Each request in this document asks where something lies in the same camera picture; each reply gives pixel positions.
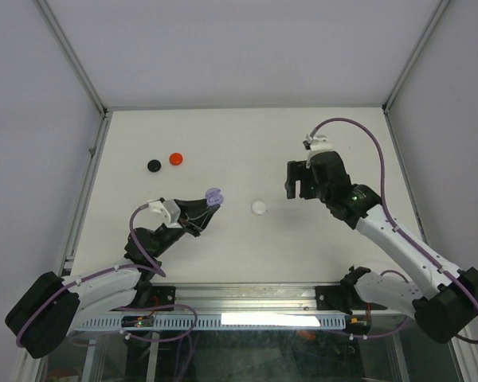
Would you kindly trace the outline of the purple earbud case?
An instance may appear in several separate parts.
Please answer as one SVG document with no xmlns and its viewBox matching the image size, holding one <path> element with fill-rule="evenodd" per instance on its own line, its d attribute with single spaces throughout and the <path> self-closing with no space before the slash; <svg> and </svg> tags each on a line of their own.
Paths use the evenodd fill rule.
<svg viewBox="0 0 478 382">
<path fill-rule="evenodd" d="M 208 189 L 205 193 L 206 205 L 211 208 L 214 206 L 222 205 L 224 202 L 224 196 L 219 188 Z"/>
</svg>

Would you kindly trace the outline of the red earbud case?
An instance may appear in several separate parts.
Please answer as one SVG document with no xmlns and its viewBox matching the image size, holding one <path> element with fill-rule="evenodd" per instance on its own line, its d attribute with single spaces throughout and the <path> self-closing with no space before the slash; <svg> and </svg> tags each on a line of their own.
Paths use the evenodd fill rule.
<svg viewBox="0 0 478 382">
<path fill-rule="evenodd" d="M 169 157 L 169 162 L 173 166 L 180 166 L 184 161 L 184 157 L 179 152 L 174 152 Z"/>
</svg>

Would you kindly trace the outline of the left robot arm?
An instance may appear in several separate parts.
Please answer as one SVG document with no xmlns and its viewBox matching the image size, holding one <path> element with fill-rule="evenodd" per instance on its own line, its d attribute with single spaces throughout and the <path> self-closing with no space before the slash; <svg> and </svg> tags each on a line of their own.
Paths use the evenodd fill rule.
<svg viewBox="0 0 478 382">
<path fill-rule="evenodd" d="M 159 257 L 185 235 L 199 237 L 223 201 L 221 194 L 148 201 L 131 214 L 122 260 L 85 275 L 40 275 L 5 317 L 17 346 L 42 358 L 90 319 L 118 309 L 145 310 L 154 294 L 151 280 L 165 276 Z"/>
</svg>

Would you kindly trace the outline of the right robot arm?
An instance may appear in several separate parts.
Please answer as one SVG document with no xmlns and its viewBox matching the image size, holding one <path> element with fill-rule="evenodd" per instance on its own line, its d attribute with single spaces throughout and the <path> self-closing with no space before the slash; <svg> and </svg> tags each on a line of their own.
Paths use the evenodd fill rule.
<svg viewBox="0 0 478 382">
<path fill-rule="evenodd" d="M 351 182 L 338 153 L 288 162 L 284 187 L 289 199 L 321 201 L 335 219 L 380 247 L 410 277 L 404 283 L 351 267 L 340 281 L 338 310 L 349 313 L 364 302 L 396 310 L 439 344 L 457 337 L 478 317 L 478 270 L 459 268 L 404 232 L 374 190 Z"/>
</svg>

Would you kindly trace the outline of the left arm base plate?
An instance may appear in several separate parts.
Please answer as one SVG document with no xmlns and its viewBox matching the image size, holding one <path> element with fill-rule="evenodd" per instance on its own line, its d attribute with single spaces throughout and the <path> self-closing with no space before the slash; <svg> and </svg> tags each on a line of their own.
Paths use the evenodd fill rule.
<svg viewBox="0 0 478 382">
<path fill-rule="evenodd" d="M 145 284 L 135 290 L 135 296 L 131 303 L 116 308 L 116 310 L 149 310 L 161 306 L 161 311 L 173 311 L 170 307 L 175 303 L 176 287 L 166 285 Z"/>
</svg>

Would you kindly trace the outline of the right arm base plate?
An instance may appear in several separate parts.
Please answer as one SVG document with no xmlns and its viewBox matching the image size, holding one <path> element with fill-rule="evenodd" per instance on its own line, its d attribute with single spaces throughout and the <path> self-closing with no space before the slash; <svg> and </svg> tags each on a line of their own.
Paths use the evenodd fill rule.
<svg viewBox="0 0 478 382">
<path fill-rule="evenodd" d="M 315 287 L 316 308 L 319 311 L 337 310 L 351 314 L 353 299 L 351 291 L 339 284 Z"/>
</svg>

